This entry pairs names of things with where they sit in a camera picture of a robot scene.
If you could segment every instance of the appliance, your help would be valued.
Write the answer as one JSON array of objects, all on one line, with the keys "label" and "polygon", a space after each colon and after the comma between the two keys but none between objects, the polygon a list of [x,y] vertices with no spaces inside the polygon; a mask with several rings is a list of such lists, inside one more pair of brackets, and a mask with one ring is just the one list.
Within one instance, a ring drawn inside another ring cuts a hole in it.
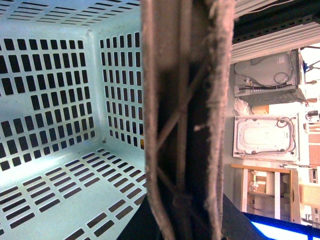
[{"label": "appliance", "polygon": [[299,161],[298,115],[234,118],[233,157]]},{"label": "appliance", "polygon": [[251,107],[304,102],[303,59],[299,49],[238,62],[234,96]]}]

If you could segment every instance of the shelving unit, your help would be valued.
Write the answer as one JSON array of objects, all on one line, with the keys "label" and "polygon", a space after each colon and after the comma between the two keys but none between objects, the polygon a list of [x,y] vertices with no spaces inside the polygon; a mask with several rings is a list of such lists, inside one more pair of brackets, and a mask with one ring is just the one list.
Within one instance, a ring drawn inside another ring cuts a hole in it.
[{"label": "shelving unit", "polygon": [[[242,170],[241,211],[300,223],[299,180],[296,170],[231,164]],[[254,174],[266,173],[265,188],[250,191]]]}]

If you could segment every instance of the metal panel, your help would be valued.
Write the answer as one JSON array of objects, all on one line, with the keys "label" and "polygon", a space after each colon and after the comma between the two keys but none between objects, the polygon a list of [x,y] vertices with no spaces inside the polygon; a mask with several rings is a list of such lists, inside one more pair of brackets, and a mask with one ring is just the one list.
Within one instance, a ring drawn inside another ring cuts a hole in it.
[{"label": "metal panel", "polygon": [[232,45],[231,63],[277,54],[320,42],[320,25],[312,22]]}]

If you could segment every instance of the light blue plastic basket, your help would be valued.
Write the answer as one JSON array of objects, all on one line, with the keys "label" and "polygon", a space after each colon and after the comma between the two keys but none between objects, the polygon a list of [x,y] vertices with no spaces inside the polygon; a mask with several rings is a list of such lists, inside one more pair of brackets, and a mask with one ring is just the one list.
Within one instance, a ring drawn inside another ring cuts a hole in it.
[{"label": "light blue plastic basket", "polygon": [[0,239],[116,239],[146,194],[140,2],[0,18]]}]

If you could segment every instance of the plastic bag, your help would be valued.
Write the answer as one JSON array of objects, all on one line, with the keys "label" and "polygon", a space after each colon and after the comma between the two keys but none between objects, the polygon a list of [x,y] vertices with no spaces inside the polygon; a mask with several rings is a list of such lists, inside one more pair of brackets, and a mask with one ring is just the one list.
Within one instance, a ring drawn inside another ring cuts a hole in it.
[{"label": "plastic bag", "polygon": [[234,114],[236,116],[249,116],[253,115],[249,104],[246,101],[241,100],[239,97],[234,99]]}]

